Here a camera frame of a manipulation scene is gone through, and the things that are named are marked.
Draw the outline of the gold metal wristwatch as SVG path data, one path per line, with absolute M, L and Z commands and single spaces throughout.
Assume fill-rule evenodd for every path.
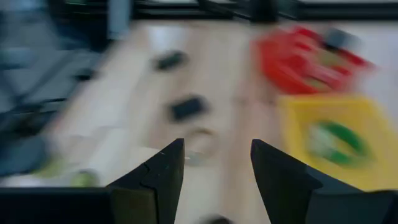
M 188 166 L 202 166 L 217 152 L 218 135 L 215 131 L 195 127 L 187 131 L 185 140 L 185 163 Z

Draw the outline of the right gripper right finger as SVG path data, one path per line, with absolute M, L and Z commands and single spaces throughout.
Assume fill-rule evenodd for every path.
M 272 224 L 304 224 L 312 192 L 322 183 L 307 165 L 260 140 L 251 143 L 251 162 Z

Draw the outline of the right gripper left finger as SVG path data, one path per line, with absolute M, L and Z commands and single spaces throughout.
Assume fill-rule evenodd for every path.
M 108 185 L 114 224 L 174 224 L 183 183 L 184 139 L 176 139 Z

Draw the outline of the yellow plastic basket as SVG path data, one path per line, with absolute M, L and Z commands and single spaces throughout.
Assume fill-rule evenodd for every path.
M 279 101 L 284 144 L 294 158 L 363 191 L 398 190 L 398 134 L 375 102 L 363 96 L 296 95 Z M 338 166 L 308 151 L 308 129 L 330 120 L 368 144 L 370 158 L 354 166 Z

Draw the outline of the red plastic basket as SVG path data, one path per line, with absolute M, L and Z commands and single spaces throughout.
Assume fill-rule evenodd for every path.
M 296 26 L 273 29 L 252 43 L 259 71 L 280 91 L 317 94 L 341 91 L 371 62 L 346 49 L 327 49 L 326 38 Z

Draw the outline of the black screen device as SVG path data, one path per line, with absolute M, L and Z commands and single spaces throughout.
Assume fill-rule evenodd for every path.
M 156 55 L 151 60 L 151 68 L 157 71 L 167 71 L 189 61 L 189 56 L 181 50 L 169 50 Z

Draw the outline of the green wristband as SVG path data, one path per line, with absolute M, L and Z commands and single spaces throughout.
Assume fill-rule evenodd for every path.
M 308 151 L 338 166 L 354 166 L 371 156 L 367 142 L 350 128 L 330 120 L 308 129 Z

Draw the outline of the silver aluminium bracket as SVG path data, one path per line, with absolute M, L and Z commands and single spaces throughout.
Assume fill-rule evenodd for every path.
M 129 30 L 131 0 L 108 0 L 108 38 L 122 39 Z

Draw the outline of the black rectangular block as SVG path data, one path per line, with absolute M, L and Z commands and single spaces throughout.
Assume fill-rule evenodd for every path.
M 208 103 L 200 95 L 188 95 L 166 106 L 171 121 L 181 122 L 199 116 L 208 110 Z

